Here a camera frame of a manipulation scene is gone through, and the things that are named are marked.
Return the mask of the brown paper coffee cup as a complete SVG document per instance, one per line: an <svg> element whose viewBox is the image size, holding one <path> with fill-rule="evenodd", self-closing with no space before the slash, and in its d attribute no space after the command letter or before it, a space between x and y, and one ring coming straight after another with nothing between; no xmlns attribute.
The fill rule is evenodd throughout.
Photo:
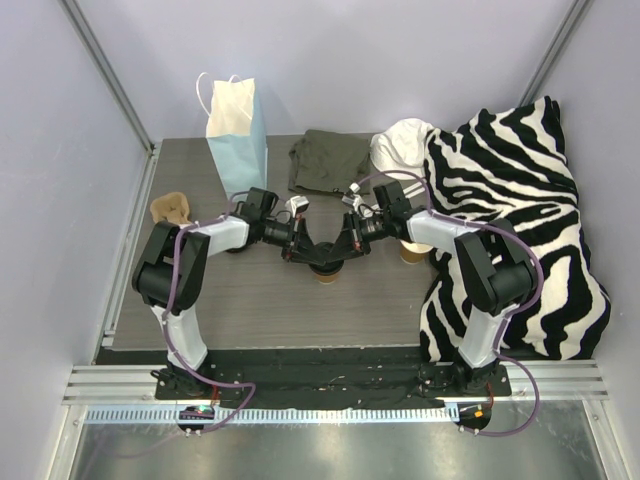
<svg viewBox="0 0 640 480"><path fill-rule="evenodd" d="M321 268L320 266L313 266L311 268L314 273L315 279L322 285L330 285L334 283L340 275L340 268Z"/></svg>

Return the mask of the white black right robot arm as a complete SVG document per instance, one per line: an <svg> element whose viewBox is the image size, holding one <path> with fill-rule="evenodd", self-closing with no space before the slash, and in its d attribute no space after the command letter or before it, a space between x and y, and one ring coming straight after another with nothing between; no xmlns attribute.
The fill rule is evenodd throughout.
<svg viewBox="0 0 640 480"><path fill-rule="evenodd" d="M320 249L323 262L365 256L371 242L387 237L426 244L456 259L471 312L450 367L451 384L462 394L477 393L502 359L500 342L511 317L541 295L539 260L504 219L469 222L413 207L397 180L373 188L378 209L364 217L356 206L358 190L354 184L343 197L352 210L344 215L333 246Z"/></svg>

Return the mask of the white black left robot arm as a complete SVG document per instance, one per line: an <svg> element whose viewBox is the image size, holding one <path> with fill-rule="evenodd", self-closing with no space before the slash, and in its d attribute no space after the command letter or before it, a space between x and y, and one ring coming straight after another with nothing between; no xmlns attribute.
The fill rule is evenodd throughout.
<svg viewBox="0 0 640 480"><path fill-rule="evenodd" d="M196 315L209 258L243 250L263 242L281 249L283 259L322 266L325 260L307 233L304 196L285 202L287 220L273 212L279 196L251 188L234 194L227 210L208 222L157 223L132 276L132 287L158 319L167 345L167 367L179 388L190 398L205 397L215 384L209 371L208 349Z"/></svg>

